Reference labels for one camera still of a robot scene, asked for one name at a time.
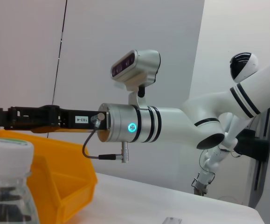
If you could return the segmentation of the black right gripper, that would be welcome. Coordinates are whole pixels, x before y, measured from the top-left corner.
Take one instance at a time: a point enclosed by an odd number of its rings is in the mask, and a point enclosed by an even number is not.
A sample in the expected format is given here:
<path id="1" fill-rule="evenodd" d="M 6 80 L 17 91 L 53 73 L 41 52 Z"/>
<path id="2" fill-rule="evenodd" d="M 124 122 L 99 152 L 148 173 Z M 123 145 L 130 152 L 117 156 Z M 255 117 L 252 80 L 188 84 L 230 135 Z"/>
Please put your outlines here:
<path id="1" fill-rule="evenodd" d="M 40 108 L 0 108 L 0 128 L 31 130 L 43 126 L 44 131 L 92 131 L 107 129 L 107 113 L 62 109 L 56 105 Z"/>

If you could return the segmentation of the clear green-label water bottle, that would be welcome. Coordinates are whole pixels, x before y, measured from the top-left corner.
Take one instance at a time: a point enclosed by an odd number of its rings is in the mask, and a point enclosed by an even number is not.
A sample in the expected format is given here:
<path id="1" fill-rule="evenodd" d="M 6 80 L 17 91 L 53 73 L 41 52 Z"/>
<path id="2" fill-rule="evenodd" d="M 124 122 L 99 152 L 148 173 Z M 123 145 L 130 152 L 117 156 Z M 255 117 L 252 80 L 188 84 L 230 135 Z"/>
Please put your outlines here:
<path id="1" fill-rule="evenodd" d="M 0 224 L 40 224 L 27 186 L 33 157 L 32 143 L 0 138 Z"/>

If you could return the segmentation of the yellow plastic bin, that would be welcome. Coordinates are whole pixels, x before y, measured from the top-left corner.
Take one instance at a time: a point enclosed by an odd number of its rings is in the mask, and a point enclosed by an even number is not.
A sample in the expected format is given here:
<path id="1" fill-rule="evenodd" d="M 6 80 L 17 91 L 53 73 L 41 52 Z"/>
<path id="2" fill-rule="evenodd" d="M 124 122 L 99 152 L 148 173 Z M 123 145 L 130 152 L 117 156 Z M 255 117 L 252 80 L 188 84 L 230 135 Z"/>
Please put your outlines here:
<path id="1" fill-rule="evenodd" d="M 4 130 L 0 137 L 34 145 L 27 184 L 41 224 L 64 224 L 92 202 L 97 176 L 82 145 Z"/>

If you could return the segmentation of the black white robot head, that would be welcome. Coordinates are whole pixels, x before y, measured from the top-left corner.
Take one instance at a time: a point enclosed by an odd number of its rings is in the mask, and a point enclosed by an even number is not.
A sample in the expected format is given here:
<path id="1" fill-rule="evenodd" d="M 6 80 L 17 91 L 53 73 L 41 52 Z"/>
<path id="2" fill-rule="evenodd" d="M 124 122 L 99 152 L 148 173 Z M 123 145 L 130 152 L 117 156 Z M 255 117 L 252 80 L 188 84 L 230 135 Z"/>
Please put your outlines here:
<path id="1" fill-rule="evenodd" d="M 240 83 L 259 69 L 258 58 L 249 52 L 234 55 L 230 60 L 230 74 L 235 83 Z"/>

